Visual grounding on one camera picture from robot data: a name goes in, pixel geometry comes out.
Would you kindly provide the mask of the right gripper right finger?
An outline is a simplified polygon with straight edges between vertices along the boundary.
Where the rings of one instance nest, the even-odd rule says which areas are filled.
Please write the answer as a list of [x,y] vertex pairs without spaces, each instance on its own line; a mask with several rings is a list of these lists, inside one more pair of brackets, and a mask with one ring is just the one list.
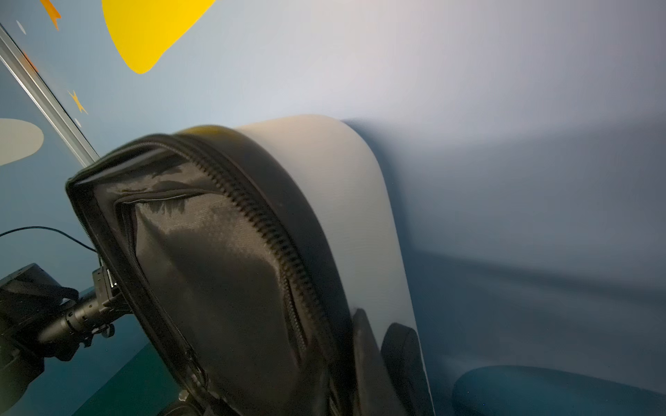
[[400,323],[392,323],[383,338],[381,354],[398,399],[407,414],[434,416],[416,331]]

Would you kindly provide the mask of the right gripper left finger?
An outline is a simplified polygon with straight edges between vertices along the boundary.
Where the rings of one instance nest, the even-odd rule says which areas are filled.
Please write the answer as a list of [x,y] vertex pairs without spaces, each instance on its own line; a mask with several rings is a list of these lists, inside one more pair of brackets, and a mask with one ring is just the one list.
[[407,415],[393,387],[367,314],[362,309],[354,313],[352,339],[356,375],[353,414]]

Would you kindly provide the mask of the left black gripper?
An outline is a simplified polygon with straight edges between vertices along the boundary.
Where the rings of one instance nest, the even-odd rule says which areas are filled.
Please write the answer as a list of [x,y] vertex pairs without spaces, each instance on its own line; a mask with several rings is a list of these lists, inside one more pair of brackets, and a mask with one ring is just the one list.
[[92,273],[94,289],[69,301],[38,327],[36,346],[40,355],[70,361],[80,346],[88,348],[94,336],[111,338],[114,322],[130,313],[119,284],[109,269]]

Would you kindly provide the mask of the black white suitcase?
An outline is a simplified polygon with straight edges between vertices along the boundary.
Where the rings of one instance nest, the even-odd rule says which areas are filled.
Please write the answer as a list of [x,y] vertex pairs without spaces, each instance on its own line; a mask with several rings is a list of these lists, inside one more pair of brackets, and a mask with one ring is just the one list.
[[180,385],[166,415],[354,415],[353,316],[416,329],[385,179],[342,121],[129,142],[66,185]]

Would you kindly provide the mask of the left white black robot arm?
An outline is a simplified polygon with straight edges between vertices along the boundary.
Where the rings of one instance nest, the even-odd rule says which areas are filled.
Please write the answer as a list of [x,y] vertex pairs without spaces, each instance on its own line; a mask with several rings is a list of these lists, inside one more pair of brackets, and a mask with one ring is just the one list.
[[1,411],[11,409],[45,369],[72,360],[95,336],[109,338],[131,313],[118,283],[101,267],[85,294],[64,287],[36,263],[1,280]]

